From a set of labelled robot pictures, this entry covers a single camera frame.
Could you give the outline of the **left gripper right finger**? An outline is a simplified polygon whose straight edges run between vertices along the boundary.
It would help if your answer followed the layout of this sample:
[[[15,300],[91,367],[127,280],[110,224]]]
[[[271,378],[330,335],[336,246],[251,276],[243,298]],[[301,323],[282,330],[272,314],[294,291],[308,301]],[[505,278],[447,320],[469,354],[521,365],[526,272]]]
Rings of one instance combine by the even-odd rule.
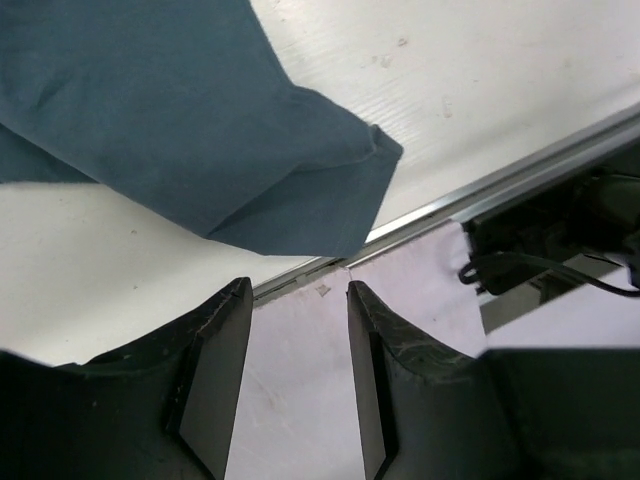
[[[635,479],[635,349],[497,349],[467,356],[347,292],[369,479]]]

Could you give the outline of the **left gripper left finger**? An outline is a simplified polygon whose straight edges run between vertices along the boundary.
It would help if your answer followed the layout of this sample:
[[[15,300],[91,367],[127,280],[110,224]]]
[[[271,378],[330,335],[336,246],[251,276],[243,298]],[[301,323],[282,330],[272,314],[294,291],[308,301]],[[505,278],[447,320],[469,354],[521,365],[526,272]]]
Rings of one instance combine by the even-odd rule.
[[[1,355],[5,479],[221,479],[253,310],[238,278],[88,363]]]

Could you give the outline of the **blue t shirt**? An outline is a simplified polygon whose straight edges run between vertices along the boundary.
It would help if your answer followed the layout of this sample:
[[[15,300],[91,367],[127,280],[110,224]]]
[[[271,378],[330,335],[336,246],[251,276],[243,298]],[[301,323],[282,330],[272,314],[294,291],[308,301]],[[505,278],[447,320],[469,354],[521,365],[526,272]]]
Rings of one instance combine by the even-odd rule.
[[[99,183],[201,238],[348,257],[400,144],[294,84],[246,1],[5,1],[1,180]]]

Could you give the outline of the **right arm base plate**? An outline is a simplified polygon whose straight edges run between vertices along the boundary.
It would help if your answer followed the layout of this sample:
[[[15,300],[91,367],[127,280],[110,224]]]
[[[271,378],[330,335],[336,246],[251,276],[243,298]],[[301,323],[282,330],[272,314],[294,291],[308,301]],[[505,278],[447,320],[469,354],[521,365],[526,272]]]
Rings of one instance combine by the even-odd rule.
[[[465,285],[498,296],[534,282],[544,293],[591,285],[639,296],[639,148],[622,148],[560,181],[464,222],[471,253]],[[570,266],[586,256],[625,268],[626,288]]]

